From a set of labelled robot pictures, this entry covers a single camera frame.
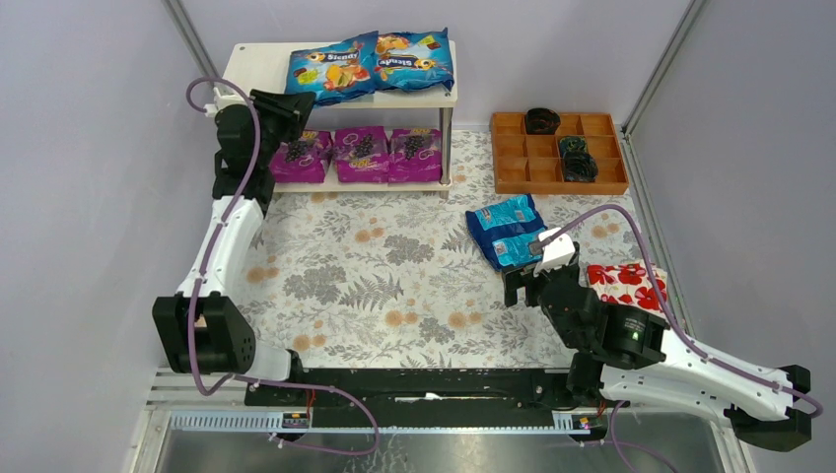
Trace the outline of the purple candy bag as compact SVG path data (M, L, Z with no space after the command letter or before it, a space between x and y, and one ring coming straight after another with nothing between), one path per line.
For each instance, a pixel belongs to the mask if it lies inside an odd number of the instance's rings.
M276 183L324 183L332 156L328 131L306 130L301 137L282 143L269 169Z
M389 182L391 159L384 128L364 126L336 130L333 160L339 182Z
M430 128L394 129L389 139L389 183L438 182L442 134Z

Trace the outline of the purple candy bag bottom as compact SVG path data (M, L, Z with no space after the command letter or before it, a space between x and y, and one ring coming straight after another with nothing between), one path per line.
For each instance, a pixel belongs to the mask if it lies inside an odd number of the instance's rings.
M389 182L391 159L384 128L364 126L336 130L333 160L339 182Z

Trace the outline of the blue fruit candy bag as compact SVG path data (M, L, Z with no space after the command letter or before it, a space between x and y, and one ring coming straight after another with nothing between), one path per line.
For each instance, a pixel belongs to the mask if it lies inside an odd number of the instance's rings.
M441 86L450 91L454 66L448 32L380 34L373 70L376 89L411 93Z

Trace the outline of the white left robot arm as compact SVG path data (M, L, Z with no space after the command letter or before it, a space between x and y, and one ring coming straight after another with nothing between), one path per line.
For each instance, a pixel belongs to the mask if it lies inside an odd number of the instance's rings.
M283 144L301 137L314 107L312 93L252 90L244 103L214 116L210 223L185 279L156 298L152 317L170 368L178 373L231 373L252 382L288 380L297 354L257 341L239 304L245 257L260 232L275 180L269 164Z

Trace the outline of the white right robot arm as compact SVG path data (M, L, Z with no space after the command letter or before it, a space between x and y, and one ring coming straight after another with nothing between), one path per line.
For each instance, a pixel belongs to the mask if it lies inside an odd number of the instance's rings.
M574 350L565 391L580 404L625 401L677 410L733 430L753 446L788 452L812 438L812 418L794 404L810 390L809 370L776 369L738 359L719 365L719 351L702 355L660 316L604 301L581 285L567 265L536 273L528 265L505 269L504 303L518 292L538 308Z

